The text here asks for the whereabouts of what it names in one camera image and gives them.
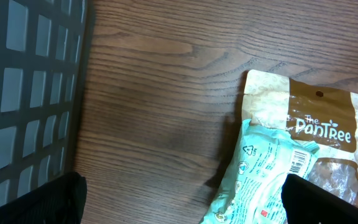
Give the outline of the brown mushroom packet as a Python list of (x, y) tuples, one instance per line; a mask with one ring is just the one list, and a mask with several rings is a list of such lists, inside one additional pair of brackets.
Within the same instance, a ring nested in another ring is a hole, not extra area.
[(308, 180), (353, 204), (358, 191), (358, 94), (250, 70), (242, 119), (319, 146)]

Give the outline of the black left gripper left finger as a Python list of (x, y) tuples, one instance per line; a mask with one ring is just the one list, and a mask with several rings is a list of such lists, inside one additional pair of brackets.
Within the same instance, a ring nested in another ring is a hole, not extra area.
[(1, 206), (0, 224), (80, 224), (86, 194), (86, 179), (68, 172)]

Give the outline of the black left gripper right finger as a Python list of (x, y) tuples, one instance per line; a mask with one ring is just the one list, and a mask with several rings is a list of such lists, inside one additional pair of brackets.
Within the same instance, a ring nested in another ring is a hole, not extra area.
[(282, 187), (288, 224), (358, 224), (358, 208), (311, 182), (289, 174)]

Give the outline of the teal white pack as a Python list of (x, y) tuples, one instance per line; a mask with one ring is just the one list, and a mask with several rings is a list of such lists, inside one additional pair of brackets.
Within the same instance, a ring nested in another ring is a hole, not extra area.
[(319, 146), (290, 133), (242, 122), (236, 148), (202, 223), (285, 223), (282, 186), (289, 174), (307, 178)]

